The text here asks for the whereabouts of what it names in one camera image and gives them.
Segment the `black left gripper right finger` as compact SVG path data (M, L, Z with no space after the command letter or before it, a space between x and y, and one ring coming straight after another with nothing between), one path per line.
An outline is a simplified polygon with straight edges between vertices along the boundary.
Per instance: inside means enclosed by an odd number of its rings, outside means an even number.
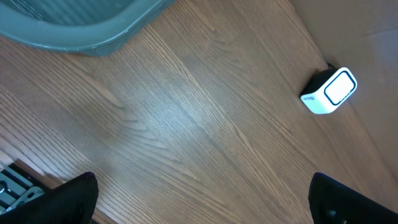
M312 177L308 201L314 224L397 224L396 212L321 172Z

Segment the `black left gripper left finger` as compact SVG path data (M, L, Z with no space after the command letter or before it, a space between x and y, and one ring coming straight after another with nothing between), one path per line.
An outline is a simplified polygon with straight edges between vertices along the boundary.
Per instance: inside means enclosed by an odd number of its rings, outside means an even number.
M94 173L85 172L1 215L1 224L89 224L98 194Z

